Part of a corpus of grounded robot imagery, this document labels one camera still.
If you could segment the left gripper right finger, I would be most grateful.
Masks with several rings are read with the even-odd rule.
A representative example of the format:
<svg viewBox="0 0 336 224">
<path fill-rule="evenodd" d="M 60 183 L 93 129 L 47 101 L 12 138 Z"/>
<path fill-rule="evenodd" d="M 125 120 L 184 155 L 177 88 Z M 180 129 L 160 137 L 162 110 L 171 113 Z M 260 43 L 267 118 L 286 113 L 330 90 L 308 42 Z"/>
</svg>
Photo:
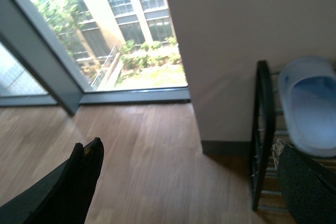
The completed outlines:
<svg viewBox="0 0 336 224">
<path fill-rule="evenodd" d="M 278 184 L 296 223 L 335 223 L 335 172 L 281 139 L 272 145 Z"/>
</svg>

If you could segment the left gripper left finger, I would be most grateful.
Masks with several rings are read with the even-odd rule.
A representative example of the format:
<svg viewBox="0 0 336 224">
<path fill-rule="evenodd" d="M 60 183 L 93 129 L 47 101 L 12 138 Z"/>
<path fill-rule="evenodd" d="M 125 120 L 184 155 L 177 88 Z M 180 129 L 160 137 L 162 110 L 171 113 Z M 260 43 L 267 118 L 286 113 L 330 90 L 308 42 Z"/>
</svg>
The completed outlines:
<svg viewBox="0 0 336 224">
<path fill-rule="evenodd" d="M 103 157 L 100 138 L 77 143 L 68 160 L 1 206 L 1 223 L 84 223 Z"/>
</svg>

